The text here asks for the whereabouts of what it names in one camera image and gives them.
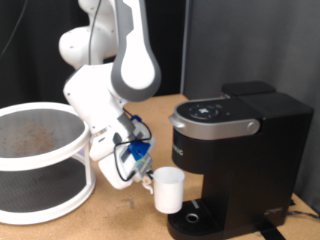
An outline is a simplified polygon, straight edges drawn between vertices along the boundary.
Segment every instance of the black cable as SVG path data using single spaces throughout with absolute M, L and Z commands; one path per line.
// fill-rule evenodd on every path
M 123 110 L 124 110 L 126 113 L 128 113 L 130 116 L 132 116 L 132 114 L 129 113 L 127 110 L 125 110 L 125 109 L 123 109 Z M 135 171 L 131 172 L 127 179 L 124 179 L 124 178 L 122 177 L 122 175 L 121 175 L 121 173 L 120 173 L 120 170 L 119 170 L 119 167 L 118 167 L 117 152 L 116 152 L 116 150 L 117 150 L 117 147 L 120 146 L 120 145 L 128 144 L 128 143 L 130 144 L 130 143 L 133 143 L 133 142 L 148 141 L 148 140 L 150 140 L 150 139 L 152 138 L 152 134 L 151 134 L 151 131 L 150 131 L 149 127 L 148 127 L 144 122 L 141 121 L 141 123 L 148 129 L 148 131 L 149 131 L 149 137 L 143 138 L 143 139 L 135 139 L 135 140 L 127 141 L 127 142 L 121 142 L 121 143 L 116 144 L 116 145 L 114 146 L 114 148 L 113 148 L 114 160 L 115 160 L 115 162 L 116 162 L 116 169 L 117 169 L 117 172 L 118 172 L 118 174 L 119 174 L 119 177 L 120 177 L 121 180 L 124 181 L 124 182 L 130 181 L 131 178 L 136 174 L 136 172 L 135 172 Z
M 133 116 L 133 115 L 132 115 L 129 111 L 127 111 L 125 108 L 123 108 L 123 110 L 124 110 L 130 117 Z
M 312 213 L 305 213 L 305 212 L 299 212 L 299 211 L 288 212 L 288 215 L 297 215 L 297 214 L 305 214 L 305 215 L 308 215 L 310 217 L 313 217 L 315 219 L 320 220 L 320 216 L 319 215 L 315 215 L 315 214 L 312 214 Z
M 20 22 L 21 22 L 21 20 L 22 20 L 22 17 L 24 16 L 24 13 L 25 13 L 26 8 L 27 8 L 27 4 L 28 4 L 28 0 L 25 0 L 24 5 L 23 5 L 23 8 L 22 8 L 21 13 L 20 13 L 20 16 L 19 16 L 19 18 L 18 18 L 18 21 L 17 21 L 17 23 L 16 23 L 16 25 L 15 25 L 15 27 L 14 27 L 11 35 L 10 35 L 10 37 L 9 37 L 9 40 L 8 40 L 6 46 L 4 47 L 4 49 L 3 49 L 2 52 L 1 52 L 0 62 L 1 62 L 2 58 L 3 58 L 3 56 L 4 56 L 4 53 L 7 51 L 7 48 L 9 47 L 9 45 L 10 45 L 10 43 L 11 43 L 11 40 L 12 40 L 14 34 L 15 34 L 16 31 L 17 31 L 18 26 L 20 25 Z
M 88 53 L 89 65 L 91 65 L 91 40 L 92 40 L 92 36 L 93 36 L 94 25 L 96 23 L 97 15 L 98 15 L 98 12 L 99 12 L 99 9 L 100 9 L 100 5 L 101 5 L 101 0 L 99 0 L 98 6 L 97 6 L 97 10 L 96 10 L 96 12 L 94 14 L 93 22 L 92 22 L 92 26 L 91 26 L 90 39 L 89 39 L 89 53 Z

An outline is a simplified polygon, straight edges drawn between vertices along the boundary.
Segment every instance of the coffee maker display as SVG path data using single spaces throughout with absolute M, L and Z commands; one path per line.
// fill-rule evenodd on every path
M 313 110 L 263 82 L 179 104 L 173 161 L 203 174 L 202 197 L 168 215 L 175 239 L 227 239 L 284 224 Z

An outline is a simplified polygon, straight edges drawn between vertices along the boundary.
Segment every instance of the drip tray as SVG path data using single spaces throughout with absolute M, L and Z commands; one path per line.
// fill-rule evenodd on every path
M 0 210 L 28 213 L 50 209 L 86 186 L 85 166 L 74 158 L 28 171 L 0 171 Z
M 174 239 L 222 239 L 222 228 L 201 199 L 183 202 L 182 209 L 168 215 L 168 230 Z

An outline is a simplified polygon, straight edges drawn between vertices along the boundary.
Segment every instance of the black background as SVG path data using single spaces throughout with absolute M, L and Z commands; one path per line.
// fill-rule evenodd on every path
M 0 51 L 23 8 L 23 0 L 0 1 Z M 157 95 L 180 90 L 185 0 L 147 0 L 151 47 L 162 70 Z M 65 80 L 73 73 L 61 58 L 61 35 L 89 24 L 76 0 L 29 0 L 25 15 L 0 62 L 0 108 L 25 102 L 63 102 Z

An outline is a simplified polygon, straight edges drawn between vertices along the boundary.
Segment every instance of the white base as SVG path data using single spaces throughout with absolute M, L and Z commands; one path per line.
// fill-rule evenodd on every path
M 85 165 L 85 158 L 83 156 L 76 154 L 73 156 L 73 158 L 79 160 L 81 163 Z M 12 213 L 12 212 L 6 212 L 6 211 L 0 210 L 0 222 L 13 224 L 13 225 L 36 224 L 36 223 L 42 223 L 42 222 L 47 222 L 47 221 L 56 219 L 58 217 L 61 217 L 73 211 L 89 198 L 89 196 L 91 195 L 95 187 L 96 178 L 95 178 L 93 168 L 91 167 L 91 164 L 90 164 L 90 169 L 91 169 L 91 181 L 88 181 L 87 179 L 86 186 L 76 196 L 74 196 L 67 202 L 64 202 L 58 206 L 37 211 L 37 212 Z

